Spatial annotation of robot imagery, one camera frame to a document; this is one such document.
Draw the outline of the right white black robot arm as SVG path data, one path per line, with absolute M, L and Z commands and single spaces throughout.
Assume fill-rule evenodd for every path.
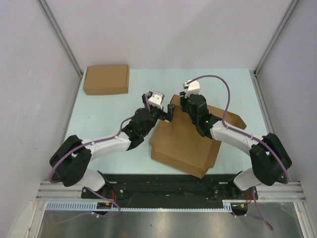
M 200 136 L 227 143 L 250 157 L 252 166 L 239 172 L 228 187 L 232 198 L 240 199 L 247 189 L 259 184 L 271 186 L 276 182 L 287 184 L 290 181 L 287 169 L 292 162 L 275 134 L 253 136 L 226 123 L 209 112 L 205 97 L 199 94 L 187 97 L 185 92 L 180 92 L 180 106 Z

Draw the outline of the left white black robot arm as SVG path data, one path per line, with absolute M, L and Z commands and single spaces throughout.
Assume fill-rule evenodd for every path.
M 50 158 L 52 168 L 50 183 L 62 183 L 65 187 L 81 185 L 92 190 L 98 198 L 109 194 L 109 185 L 100 172 L 88 168 L 89 163 L 115 152 L 129 151 L 144 142 L 158 120 L 172 121 L 175 106 L 162 105 L 164 94 L 149 91 L 142 95 L 144 107 L 121 122 L 119 131 L 99 139 L 80 139 L 69 136 Z

